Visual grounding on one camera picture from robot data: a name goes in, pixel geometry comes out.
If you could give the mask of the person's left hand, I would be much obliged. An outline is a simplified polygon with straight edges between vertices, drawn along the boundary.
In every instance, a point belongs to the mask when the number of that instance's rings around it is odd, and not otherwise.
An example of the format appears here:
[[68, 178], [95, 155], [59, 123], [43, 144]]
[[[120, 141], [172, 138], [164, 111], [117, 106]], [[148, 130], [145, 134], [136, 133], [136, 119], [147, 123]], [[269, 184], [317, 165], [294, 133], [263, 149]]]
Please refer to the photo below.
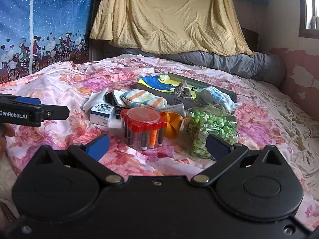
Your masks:
[[5, 126], [4, 132], [1, 136], [0, 140], [0, 158], [2, 159], [7, 151], [7, 138], [11, 138], [15, 136], [15, 130], [10, 124], [3, 124]]

